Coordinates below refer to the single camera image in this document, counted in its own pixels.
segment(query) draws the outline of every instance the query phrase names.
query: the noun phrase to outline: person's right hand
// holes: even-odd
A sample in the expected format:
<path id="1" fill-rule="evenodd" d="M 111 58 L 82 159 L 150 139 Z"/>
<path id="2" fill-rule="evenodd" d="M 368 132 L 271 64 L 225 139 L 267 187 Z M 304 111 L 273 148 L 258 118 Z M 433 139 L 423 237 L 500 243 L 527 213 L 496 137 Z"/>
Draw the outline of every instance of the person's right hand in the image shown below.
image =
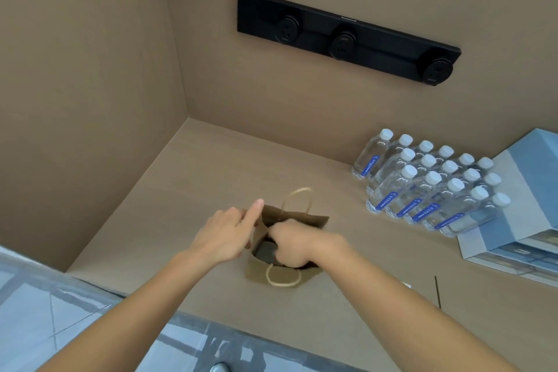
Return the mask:
<path id="1" fill-rule="evenodd" d="M 299 268 L 310 261 L 316 262 L 316 251 L 320 250 L 323 243 L 340 237 L 294 219 L 276 223 L 269 228 L 269 236 L 277 243 L 275 258 L 290 268 Z"/>

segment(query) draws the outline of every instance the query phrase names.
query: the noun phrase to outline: white bottle cap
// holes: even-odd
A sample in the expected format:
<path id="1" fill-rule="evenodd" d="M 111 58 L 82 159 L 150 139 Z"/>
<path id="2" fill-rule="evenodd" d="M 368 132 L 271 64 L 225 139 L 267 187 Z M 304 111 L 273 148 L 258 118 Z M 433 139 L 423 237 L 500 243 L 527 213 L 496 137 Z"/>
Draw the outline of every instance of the white bottle cap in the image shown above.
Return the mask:
<path id="1" fill-rule="evenodd" d="M 475 182 L 480 179 L 480 173 L 476 169 L 469 168 L 463 173 L 463 178 L 469 182 Z"/>
<path id="2" fill-rule="evenodd" d="M 470 192 L 471 197 L 476 200 L 484 200 L 488 197 L 488 191 L 482 187 L 475 187 Z"/>
<path id="3" fill-rule="evenodd" d="M 443 158 L 448 158 L 454 154 L 454 151 L 450 146 L 442 146 L 438 149 L 438 154 Z"/>
<path id="4" fill-rule="evenodd" d="M 500 178 L 500 175 L 495 174 L 494 172 L 489 172 L 484 178 L 484 182 L 488 185 L 491 185 L 492 187 L 495 187 L 496 185 L 500 185 L 502 183 L 502 178 Z"/>
<path id="5" fill-rule="evenodd" d="M 469 153 L 463 153 L 460 157 L 459 157 L 459 162 L 463 165 L 463 166 L 469 166 L 472 165 L 475 162 L 475 158 L 472 157 Z"/>
<path id="6" fill-rule="evenodd" d="M 422 140 L 418 148 L 423 153 L 429 153 L 430 150 L 434 149 L 434 144 L 430 143 L 428 140 Z"/>
<path id="7" fill-rule="evenodd" d="M 465 188 L 465 185 L 463 184 L 463 181 L 461 181 L 459 178 L 451 178 L 450 181 L 448 181 L 448 188 L 456 193 L 458 191 L 461 191 Z"/>
<path id="8" fill-rule="evenodd" d="M 430 185 L 438 185 L 442 181 L 442 177 L 436 171 L 430 171 L 426 174 L 426 182 Z"/>
<path id="9" fill-rule="evenodd" d="M 415 178 L 417 174 L 417 168 L 413 165 L 405 165 L 403 169 L 401 169 L 401 175 L 405 178 Z"/>
<path id="10" fill-rule="evenodd" d="M 380 138 L 382 140 L 384 140 L 385 142 L 388 142 L 391 140 L 391 137 L 394 136 L 394 132 L 388 128 L 384 128 L 382 129 L 382 131 L 380 132 Z"/>
<path id="11" fill-rule="evenodd" d="M 512 202 L 504 193 L 496 193 L 492 196 L 492 201 L 499 207 L 506 207 Z"/>
<path id="12" fill-rule="evenodd" d="M 399 157 L 403 159 L 405 162 L 410 162 L 415 158 L 415 151 L 413 149 L 409 149 L 408 147 L 401 150 Z"/>
<path id="13" fill-rule="evenodd" d="M 446 160 L 442 164 L 442 170 L 448 174 L 453 174 L 453 172 L 457 171 L 457 164 L 453 160 Z"/>
<path id="14" fill-rule="evenodd" d="M 425 154 L 420 160 L 422 166 L 432 168 L 436 164 L 436 158 L 431 154 Z"/>
<path id="15" fill-rule="evenodd" d="M 401 137 L 399 137 L 399 144 L 401 144 L 401 146 L 409 147 L 412 142 L 413 137 L 408 134 L 402 134 Z"/>
<path id="16" fill-rule="evenodd" d="M 477 165 L 480 169 L 490 169 L 494 166 L 494 162 L 492 162 L 491 158 L 480 158 L 477 162 Z"/>

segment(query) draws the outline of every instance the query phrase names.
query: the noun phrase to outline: wooden countertop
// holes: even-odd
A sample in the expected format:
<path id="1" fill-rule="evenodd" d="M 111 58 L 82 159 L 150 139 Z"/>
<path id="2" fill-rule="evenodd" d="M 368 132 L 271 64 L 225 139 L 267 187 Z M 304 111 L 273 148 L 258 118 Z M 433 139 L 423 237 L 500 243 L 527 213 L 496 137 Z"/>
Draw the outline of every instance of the wooden countertop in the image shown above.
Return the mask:
<path id="1" fill-rule="evenodd" d="M 558 369 L 556 289 L 466 262 L 456 240 L 370 214 L 364 186 L 349 165 L 189 119 L 69 273 L 131 293 L 216 210 L 259 197 L 281 206 L 289 192 L 312 187 L 311 213 L 330 216 L 326 229 L 437 305 L 436 276 L 442 308 L 520 368 Z M 304 207 L 300 196 L 288 209 Z M 180 310 L 358 368 L 398 370 L 328 276 L 272 288 L 248 281 L 245 264 L 242 256 L 215 268 Z"/>

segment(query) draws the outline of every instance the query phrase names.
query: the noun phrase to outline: forearm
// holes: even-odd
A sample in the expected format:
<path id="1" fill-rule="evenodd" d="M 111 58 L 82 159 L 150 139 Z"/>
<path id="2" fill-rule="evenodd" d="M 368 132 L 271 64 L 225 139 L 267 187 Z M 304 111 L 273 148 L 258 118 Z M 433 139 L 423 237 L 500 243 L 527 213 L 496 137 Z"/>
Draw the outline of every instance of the forearm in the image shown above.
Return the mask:
<path id="1" fill-rule="evenodd" d="M 179 253 L 39 371 L 135 371 L 188 292 L 212 266 L 203 256 Z"/>
<path id="2" fill-rule="evenodd" d="M 517 371 L 337 236 L 324 240 L 313 260 L 331 276 L 402 371 Z"/>

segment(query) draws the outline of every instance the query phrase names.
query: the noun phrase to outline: paper bag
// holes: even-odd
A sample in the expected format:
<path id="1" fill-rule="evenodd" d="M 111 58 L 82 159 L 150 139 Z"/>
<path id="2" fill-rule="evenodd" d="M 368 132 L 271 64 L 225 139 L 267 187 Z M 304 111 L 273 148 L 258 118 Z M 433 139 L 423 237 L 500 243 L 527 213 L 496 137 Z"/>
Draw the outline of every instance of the paper bag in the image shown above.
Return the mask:
<path id="1" fill-rule="evenodd" d="M 286 201 L 295 194 L 308 192 L 310 200 L 305 212 L 286 212 Z M 275 260 L 273 254 L 269 253 L 271 245 L 275 245 L 273 240 L 268 237 L 269 228 L 277 222 L 283 222 L 287 219 L 295 219 L 319 229 L 322 229 L 329 220 L 329 216 L 316 216 L 308 214 L 312 206 L 312 189 L 309 187 L 300 188 L 289 194 L 283 201 L 282 207 L 279 209 L 274 206 L 264 205 L 258 225 L 254 231 L 252 249 L 248 256 L 248 264 L 246 266 L 246 277 L 252 281 L 262 284 L 271 284 L 274 287 L 298 287 L 304 284 L 310 278 L 318 275 L 321 269 L 317 264 L 309 262 L 301 268 L 289 268 L 281 265 Z"/>

